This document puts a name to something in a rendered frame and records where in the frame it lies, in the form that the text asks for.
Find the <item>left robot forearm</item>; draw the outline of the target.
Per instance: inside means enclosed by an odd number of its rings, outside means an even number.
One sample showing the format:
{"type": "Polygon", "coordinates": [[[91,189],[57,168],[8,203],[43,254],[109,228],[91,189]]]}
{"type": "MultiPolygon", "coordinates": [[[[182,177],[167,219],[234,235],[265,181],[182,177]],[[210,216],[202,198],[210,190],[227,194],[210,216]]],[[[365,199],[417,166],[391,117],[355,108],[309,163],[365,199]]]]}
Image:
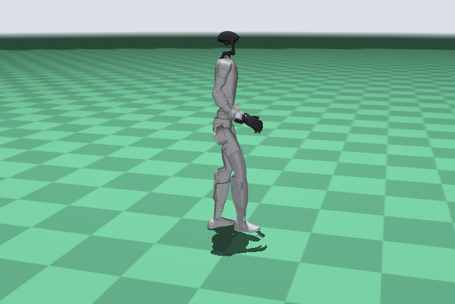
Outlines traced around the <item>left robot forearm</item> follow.
{"type": "MultiPolygon", "coordinates": [[[[244,114],[242,111],[240,111],[240,108],[237,106],[237,103],[235,102],[234,105],[231,105],[231,107],[238,113],[244,114]]],[[[246,117],[246,115],[245,115],[246,117]]]]}

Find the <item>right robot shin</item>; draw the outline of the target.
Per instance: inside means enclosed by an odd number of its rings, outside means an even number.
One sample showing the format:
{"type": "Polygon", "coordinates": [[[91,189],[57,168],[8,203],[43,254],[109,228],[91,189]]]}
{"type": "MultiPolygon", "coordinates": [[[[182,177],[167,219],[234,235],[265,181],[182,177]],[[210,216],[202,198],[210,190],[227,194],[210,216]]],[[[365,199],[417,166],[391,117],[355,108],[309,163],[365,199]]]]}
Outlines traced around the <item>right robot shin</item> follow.
{"type": "Polygon", "coordinates": [[[231,195],[233,204],[235,205],[237,213],[237,223],[243,224],[246,217],[246,208],[248,201],[248,184],[247,180],[244,182],[243,187],[242,183],[236,178],[236,176],[231,177],[231,195]],[[244,220],[243,220],[244,218],[244,220]],[[241,223],[242,220],[242,223],[241,223]]]}

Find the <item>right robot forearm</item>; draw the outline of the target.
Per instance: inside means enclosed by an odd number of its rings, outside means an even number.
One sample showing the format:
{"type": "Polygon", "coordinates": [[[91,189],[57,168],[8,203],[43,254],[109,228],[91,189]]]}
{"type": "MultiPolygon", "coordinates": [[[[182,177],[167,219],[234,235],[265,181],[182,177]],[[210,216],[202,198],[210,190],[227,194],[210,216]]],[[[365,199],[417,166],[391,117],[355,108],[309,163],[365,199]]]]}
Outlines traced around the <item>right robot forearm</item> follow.
{"type": "MultiPolygon", "coordinates": [[[[215,101],[218,104],[218,107],[224,111],[226,114],[227,118],[230,120],[235,121],[235,119],[240,119],[242,120],[242,114],[236,112],[229,104],[229,101],[225,99],[224,94],[221,91],[217,91],[214,94],[215,101]]],[[[235,122],[237,123],[237,122],[235,122]]]]}

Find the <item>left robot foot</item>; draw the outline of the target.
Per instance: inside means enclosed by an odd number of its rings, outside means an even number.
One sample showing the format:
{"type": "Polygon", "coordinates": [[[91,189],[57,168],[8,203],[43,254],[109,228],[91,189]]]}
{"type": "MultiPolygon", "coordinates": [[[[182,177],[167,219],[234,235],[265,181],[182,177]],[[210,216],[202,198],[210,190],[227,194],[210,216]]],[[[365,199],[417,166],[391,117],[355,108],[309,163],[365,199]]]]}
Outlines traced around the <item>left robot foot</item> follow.
{"type": "MultiPolygon", "coordinates": [[[[218,218],[216,220],[218,220],[218,218]]],[[[235,222],[236,222],[236,219],[226,219],[224,217],[221,217],[220,221],[215,221],[215,218],[214,218],[214,219],[210,219],[208,221],[208,228],[213,229],[213,228],[217,228],[217,227],[226,227],[229,225],[233,225],[235,222]]]]}

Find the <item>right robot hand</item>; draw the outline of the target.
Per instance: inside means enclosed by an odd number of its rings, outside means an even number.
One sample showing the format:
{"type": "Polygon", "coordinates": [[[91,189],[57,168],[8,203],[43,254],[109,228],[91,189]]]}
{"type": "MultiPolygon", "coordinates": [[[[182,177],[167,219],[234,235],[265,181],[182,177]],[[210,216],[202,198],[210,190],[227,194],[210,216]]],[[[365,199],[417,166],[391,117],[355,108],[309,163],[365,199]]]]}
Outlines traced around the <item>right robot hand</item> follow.
{"type": "Polygon", "coordinates": [[[262,131],[263,128],[263,123],[257,116],[246,116],[243,114],[242,115],[242,120],[240,119],[235,119],[235,122],[239,124],[245,123],[246,125],[258,130],[258,133],[262,131]]]}

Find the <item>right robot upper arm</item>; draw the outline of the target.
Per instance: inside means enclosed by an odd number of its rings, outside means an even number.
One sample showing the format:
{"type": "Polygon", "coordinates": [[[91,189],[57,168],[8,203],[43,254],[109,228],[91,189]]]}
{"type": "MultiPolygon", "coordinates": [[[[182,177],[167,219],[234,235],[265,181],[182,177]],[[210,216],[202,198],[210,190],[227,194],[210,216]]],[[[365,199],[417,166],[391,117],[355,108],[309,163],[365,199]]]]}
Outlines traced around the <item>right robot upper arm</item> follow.
{"type": "MultiPolygon", "coordinates": [[[[221,89],[225,85],[226,80],[228,78],[228,74],[230,73],[231,69],[232,69],[232,63],[231,62],[226,61],[226,60],[221,60],[219,62],[219,64],[218,64],[218,73],[217,73],[217,77],[216,77],[214,88],[213,88],[213,99],[215,99],[214,98],[214,94],[217,91],[223,92],[221,89]]],[[[225,94],[224,94],[224,96],[225,96],[225,94]]]]}

